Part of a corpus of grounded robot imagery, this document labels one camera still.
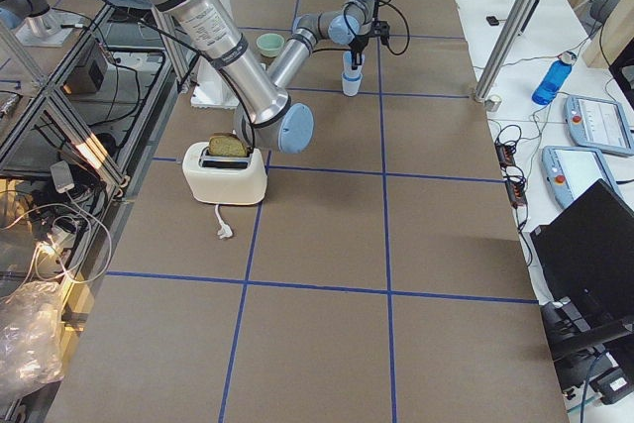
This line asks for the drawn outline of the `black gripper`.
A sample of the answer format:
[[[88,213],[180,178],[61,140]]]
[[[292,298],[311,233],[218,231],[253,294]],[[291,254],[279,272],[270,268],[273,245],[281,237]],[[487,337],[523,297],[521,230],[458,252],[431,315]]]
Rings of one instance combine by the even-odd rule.
[[[362,51],[370,39],[378,38],[383,46],[389,46],[390,25],[387,21],[373,20],[367,27],[369,29],[365,33],[353,33],[353,39],[349,42],[351,70],[362,67]]]

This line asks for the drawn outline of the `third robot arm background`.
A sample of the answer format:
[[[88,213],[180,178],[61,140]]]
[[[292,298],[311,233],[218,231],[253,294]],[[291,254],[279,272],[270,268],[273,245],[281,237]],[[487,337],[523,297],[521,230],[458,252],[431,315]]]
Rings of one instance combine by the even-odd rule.
[[[1,23],[25,46],[59,48],[70,34],[47,0],[1,0]]]

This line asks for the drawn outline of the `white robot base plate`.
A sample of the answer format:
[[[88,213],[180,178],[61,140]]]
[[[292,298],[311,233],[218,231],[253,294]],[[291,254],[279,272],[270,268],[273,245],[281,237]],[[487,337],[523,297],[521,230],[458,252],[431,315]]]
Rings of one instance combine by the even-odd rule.
[[[200,59],[195,75],[191,105],[195,108],[236,109],[239,101],[221,75]]]

